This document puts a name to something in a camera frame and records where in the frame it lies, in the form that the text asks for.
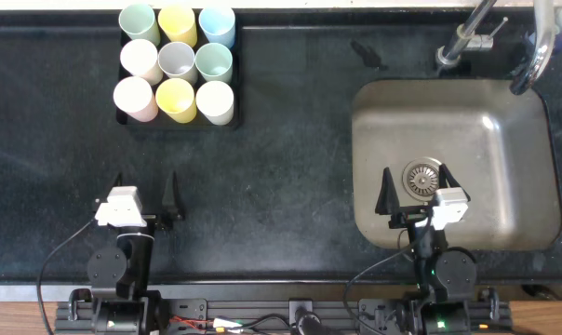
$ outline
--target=white wall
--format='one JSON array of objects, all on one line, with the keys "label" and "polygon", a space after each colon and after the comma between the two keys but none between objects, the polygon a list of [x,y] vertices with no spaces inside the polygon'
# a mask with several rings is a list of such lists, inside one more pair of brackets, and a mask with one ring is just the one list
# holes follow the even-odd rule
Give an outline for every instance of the white wall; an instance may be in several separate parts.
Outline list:
[{"label": "white wall", "polygon": [[[172,2],[190,7],[231,6],[235,8],[312,7],[474,7],[479,0],[144,0],[160,8]],[[552,0],[562,6],[562,0]],[[0,10],[11,9],[120,9],[143,0],[0,0]],[[532,0],[499,0],[496,6],[532,6]]]}]

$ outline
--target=faucet handle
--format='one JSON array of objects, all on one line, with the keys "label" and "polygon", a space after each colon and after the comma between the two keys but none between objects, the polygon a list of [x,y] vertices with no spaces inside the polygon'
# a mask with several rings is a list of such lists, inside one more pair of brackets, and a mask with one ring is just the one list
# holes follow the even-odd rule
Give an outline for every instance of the faucet handle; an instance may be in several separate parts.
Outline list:
[{"label": "faucet handle", "polygon": [[499,24],[498,27],[496,27],[496,28],[494,29],[494,31],[492,31],[492,33],[488,36],[488,38],[489,38],[489,39],[494,38],[494,35],[502,28],[502,26],[503,26],[504,24],[506,24],[506,22],[508,22],[508,18],[507,18],[507,17],[502,18],[501,24]]},{"label": "faucet handle", "polygon": [[465,51],[490,51],[494,46],[494,35],[502,28],[502,26],[508,22],[508,18],[504,17],[501,24],[494,29],[490,35],[485,34],[475,34],[465,47]]}]

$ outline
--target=stainless steel sink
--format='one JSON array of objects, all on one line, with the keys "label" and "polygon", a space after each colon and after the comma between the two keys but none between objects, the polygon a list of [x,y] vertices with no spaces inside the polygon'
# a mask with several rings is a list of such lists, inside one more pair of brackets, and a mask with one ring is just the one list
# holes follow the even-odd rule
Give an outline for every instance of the stainless steel sink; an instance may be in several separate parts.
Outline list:
[{"label": "stainless steel sink", "polygon": [[355,222],[373,244],[396,248],[399,231],[374,213],[382,169],[393,172],[401,206],[420,204],[445,163],[471,196],[453,246],[543,249],[557,238],[561,210],[540,97],[497,80],[388,80],[355,96],[352,124]]}]

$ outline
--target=wooden floor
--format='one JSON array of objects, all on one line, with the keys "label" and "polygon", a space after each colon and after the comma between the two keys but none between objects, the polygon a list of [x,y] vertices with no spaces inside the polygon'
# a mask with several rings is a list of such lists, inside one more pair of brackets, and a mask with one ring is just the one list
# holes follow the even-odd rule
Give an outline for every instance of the wooden floor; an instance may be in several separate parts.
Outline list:
[{"label": "wooden floor", "polygon": [[[57,304],[46,303],[47,317],[53,320]],[[515,326],[541,335],[562,334],[562,301],[511,302]],[[35,302],[0,302],[0,334],[45,335]]]}]

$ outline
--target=black countertop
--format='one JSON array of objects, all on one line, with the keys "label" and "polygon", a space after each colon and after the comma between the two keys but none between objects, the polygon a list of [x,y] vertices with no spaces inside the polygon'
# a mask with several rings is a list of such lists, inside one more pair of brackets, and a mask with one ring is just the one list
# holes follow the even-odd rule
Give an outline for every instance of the black countertop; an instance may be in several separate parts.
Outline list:
[{"label": "black countertop", "polygon": [[[435,49],[469,12],[318,10],[238,13],[243,124],[233,132],[132,131],[116,123],[116,13],[0,14],[0,283],[31,283],[48,252],[87,222],[118,171],[157,206],[175,170],[187,220],[155,237],[154,283],[343,280],[394,253],[355,226],[351,101],[382,78],[437,78]],[[492,51],[445,77],[511,78],[531,12]],[[536,85],[550,119],[562,197],[562,53]],[[91,253],[114,243],[93,227],[47,267],[87,282]],[[562,233],[547,250],[474,251],[483,283],[562,282]],[[398,259],[380,282],[412,282]]]}]

